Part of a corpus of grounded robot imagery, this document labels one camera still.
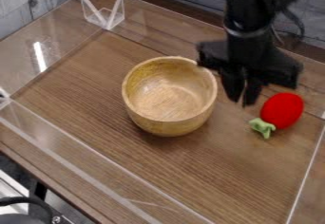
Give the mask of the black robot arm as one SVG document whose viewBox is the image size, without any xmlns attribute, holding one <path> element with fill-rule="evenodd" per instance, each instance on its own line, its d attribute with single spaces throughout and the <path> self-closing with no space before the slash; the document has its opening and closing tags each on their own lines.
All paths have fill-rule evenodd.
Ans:
<svg viewBox="0 0 325 224">
<path fill-rule="evenodd" d="M 225 0 L 227 39 L 196 44 L 197 65 L 217 73 L 228 99 L 244 106 L 255 103 L 268 84 L 296 87 L 303 65 L 272 42 L 276 14 L 296 18 L 287 10 L 294 1 Z"/>
</svg>

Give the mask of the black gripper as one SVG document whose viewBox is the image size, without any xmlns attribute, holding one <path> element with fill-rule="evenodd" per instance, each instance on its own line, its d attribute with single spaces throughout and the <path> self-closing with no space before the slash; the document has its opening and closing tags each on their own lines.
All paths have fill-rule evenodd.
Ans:
<svg viewBox="0 0 325 224">
<path fill-rule="evenodd" d="M 196 52 L 197 65 L 219 72 L 232 102 L 238 102 L 243 91 L 243 106 L 255 103 L 262 83 L 296 88 L 303 65 L 274 46 L 268 33 L 254 38 L 228 36 L 225 41 L 199 42 Z"/>
</svg>

